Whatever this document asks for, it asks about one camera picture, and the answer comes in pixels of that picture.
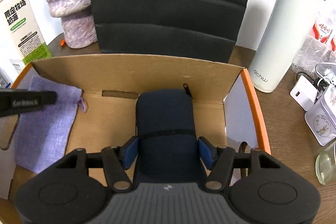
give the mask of cardboard flap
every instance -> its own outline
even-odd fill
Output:
[[[7,199],[0,198],[0,223],[19,224],[22,223],[16,212],[15,206]]]
[[[263,114],[251,79],[244,69],[224,100],[228,146],[237,152],[242,142],[271,154]]]
[[[45,78],[83,89],[143,92],[183,88],[187,83],[193,99],[222,104],[242,68],[205,60],[132,54],[100,54],[56,57],[33,62]]]

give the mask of milk carton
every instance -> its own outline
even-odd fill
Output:
[[[0,0],[0,25],[18,52],[18,58],[11,60],[16,69],[18,63],[26,65],[35,59],[51,57],[29,0]]]

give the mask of cardboard box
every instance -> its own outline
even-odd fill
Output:
[[[250,147],[270,153],[258,98],[248,71],[242,67],[155,55],[57,57],[28,64],[12,88],[27,88],[34,74],[84,90],[88,111],[78,111],[67,153],[79,147],[92,153],[107,146],[123,145],[135,134],[138,95],[159,89],[183,89],[184,83],[189,85],[193,95],[198,136],[206,137],[215,146],[229,145],[236,151],[246,142]],[[13,146],[14,143],[2,151],[2,156],[7,155],[9,161],[14,157]],[[127,171],[130,177],[133,168]],[[15,172],[9,200],[0,199],[0,219],[5,224],[20,223],[12,202],[18,188],[34,175],[19,166],[12,169]],[[93,169],[89,173],[106,185],[102,170]],[[239,178],[238,170],[232,183]]]
[[[18,53],[17,59],[11,60],[16,70],[33,60],[51,57],[29,0],[0,0],[0,24]]]

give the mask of white thermos bottle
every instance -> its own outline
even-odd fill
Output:
[[[276,0],[249,67],[256,89],[272,92],[289,69],[312,28],[320,0]]]

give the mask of black chair backrest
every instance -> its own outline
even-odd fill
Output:
[[[91,0],[102,52],[227,62],[247,0]]]

